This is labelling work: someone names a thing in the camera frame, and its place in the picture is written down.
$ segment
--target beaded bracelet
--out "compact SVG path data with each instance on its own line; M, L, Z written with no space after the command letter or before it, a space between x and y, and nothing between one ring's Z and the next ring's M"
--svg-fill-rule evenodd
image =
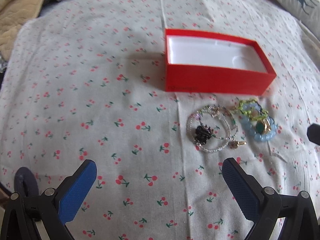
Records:
M262 109L257 100L240 100L237 109L241 112L242 127L257 142L269 141L276 135L273 118L268 115L267 110Z
M203 117L203 114L210 114L212 118L218 117L219 120L223 121L226 124L226 130L227 130L227 136L224 137L218 137L216 136L210 127L207 125L204 125L201 122L201 119ZM233 128L230 127L228 121L225 118L225 115L229 116L231 118ZM200 125L196 128L195 136L193 136L191 132L191 125L193 122L193 119L196 119L200 122ZM199 148L201 148L204 152L217 152L224 149L227 145L229 145L231 148L237 148L239 145L244 145L246 142L237 142L234 140L236 137L236 134L238 132L238 126L236 125L236 121L233 118L230 111L228 111L225 107L219 106L219 105L207 105L204 108L200 109L199 111L196 111L195 114L191 114L191 116L188 119L188 126L187 126L188 133L193 138L193 143L197 145ZM211 137L214 137L216 139L224 140L225 143L217 148L217 149L206 149L203 147L204 144L206 144L207 140L209 140Z

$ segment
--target green gemstone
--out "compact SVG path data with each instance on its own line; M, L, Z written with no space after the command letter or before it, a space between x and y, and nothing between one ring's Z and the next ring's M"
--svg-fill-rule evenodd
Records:
M265 131L265 124L261 121L258 121L256 124L256 131L259 134L263 134L263 132Z

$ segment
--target pillow with printed design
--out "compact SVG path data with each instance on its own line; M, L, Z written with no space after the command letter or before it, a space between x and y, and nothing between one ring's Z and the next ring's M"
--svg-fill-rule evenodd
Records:
M277 0L320 40L320 0Z

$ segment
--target blue gripper pad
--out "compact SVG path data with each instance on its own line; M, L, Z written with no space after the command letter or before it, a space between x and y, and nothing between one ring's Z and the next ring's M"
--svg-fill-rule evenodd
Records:
M223 162L222 176L245 218L256 223L259 218L259 200L228 159Z
M90 161L60 200L58 216L63 225L75 218L96 178L97 166Z

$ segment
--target red box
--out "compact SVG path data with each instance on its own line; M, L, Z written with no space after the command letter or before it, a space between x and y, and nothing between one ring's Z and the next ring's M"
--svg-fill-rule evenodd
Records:
M166 29L165 42L167 92L262 95L276 77L256 41L214 32Z

